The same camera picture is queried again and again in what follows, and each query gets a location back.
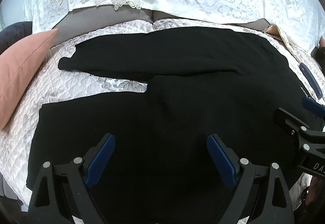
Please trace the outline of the black pants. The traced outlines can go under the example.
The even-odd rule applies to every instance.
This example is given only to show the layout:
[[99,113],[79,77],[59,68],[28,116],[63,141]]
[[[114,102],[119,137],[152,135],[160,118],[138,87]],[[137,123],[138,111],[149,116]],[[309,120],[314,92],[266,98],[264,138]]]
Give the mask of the black pants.
[[45,161],[83,156],[106,133],[116,148],[91,190],[108,223],[213,223],[230,195],[207,150],[217,134],[253,164],[277,162],[299,178],[297,138],[274,119],[282,108],[314,130],[306,88],[268,40],[230,29],[184,27],[103,35],[77,44],[58,68],[145,82],[143,93],[109,92],[45,104],[26,185]]

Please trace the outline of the dark navy cushion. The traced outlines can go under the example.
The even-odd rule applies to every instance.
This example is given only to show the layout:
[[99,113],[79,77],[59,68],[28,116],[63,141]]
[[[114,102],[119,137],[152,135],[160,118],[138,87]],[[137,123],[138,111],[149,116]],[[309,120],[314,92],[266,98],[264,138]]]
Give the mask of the dark navy cushion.
[[0,54],[5,52],[12,44],[32,34],[32,21],[18,22],[7,26],[0,35]]

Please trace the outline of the beige quilted bedspread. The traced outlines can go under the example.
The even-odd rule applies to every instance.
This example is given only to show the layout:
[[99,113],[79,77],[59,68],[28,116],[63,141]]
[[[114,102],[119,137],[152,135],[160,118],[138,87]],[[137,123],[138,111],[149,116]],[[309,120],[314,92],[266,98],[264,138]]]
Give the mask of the beige quilted bedspread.
[[298,67],[298,60],[307,64],[318,84],[324,88],[324,76],[319,65],[309,53],[291,46],[288,37],[281,32],[284,43],[260,31],[217,23],[193,21],[189,19],[160,19],[155,23],[135,20],[105,27],[76,36],[54,46],[47,53],[37,74],[29,84],[10,121],[1,130],[1,174],[16,193],[18,199],[28,205],[32,191],[26,186],[28,159],[31,142],[39,121],[39,110],[43,104],[72,100],[105,92],[136,92],[146,90],[146,84],[124,79],[111,79],[92,76],[88,73],[67,72],[58,69],[58,61],[71,57],[75,45],[102,35],[149,33],[178,27],[212,27],[231,29],[237,32],[252,33],[268,40],[288,60],[290,68],[305,85],[312,97],[316,94]]

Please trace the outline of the pink cushion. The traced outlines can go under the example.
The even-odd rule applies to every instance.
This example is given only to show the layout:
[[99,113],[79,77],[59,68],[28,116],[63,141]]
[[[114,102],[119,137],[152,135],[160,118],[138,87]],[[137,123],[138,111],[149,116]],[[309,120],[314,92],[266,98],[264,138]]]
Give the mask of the pink cushion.
[[11,119],[57,34],[58,29],[52,29],[29,35],[1,54],[1,128]]

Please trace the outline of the dark blue case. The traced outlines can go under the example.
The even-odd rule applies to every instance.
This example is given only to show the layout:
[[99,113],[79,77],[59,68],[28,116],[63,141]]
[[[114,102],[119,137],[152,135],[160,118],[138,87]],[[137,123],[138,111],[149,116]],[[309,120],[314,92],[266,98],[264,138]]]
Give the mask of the dark blue case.
[[311,73],[309,68],[307,67],[307,65],[305,65],[304,63],[300,63],[299,69],[301,70],[302,74],[305,76],[305,78],[309,82],[309,85],[311,86],[311,88],[314,90],[316,97],[318,99],[321,99],[323,97],[322,90],[321,90],[320,86],[318,85],[315,77],[313,76],[313,74]]

